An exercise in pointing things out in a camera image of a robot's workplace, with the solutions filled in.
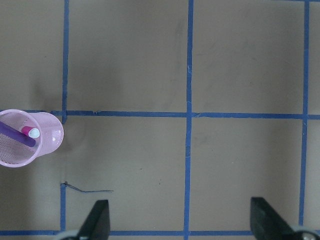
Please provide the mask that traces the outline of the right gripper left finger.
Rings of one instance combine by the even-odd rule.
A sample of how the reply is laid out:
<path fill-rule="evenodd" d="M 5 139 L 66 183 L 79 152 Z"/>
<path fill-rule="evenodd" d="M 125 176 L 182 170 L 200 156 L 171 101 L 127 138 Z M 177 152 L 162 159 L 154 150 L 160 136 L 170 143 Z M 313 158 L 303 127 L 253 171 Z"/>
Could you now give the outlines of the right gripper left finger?
<path fill-rule="evenodd" d="M 107 240 L 110 235 L 110 210 L 108 200 L 97 200 L 85 219 L 78 240 Z"/>

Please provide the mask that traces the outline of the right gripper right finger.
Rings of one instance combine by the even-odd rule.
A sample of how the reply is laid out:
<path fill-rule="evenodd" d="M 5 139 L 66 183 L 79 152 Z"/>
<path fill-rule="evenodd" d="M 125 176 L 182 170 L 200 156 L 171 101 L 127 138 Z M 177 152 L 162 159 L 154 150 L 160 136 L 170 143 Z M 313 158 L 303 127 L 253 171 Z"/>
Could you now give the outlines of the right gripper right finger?
<path fill-rule="evenodd" d="M 263 197 L 250 199 L 250 230 L 257 240 L 318 240 L 320 235 L 303 226 L 289 225 Z"/>

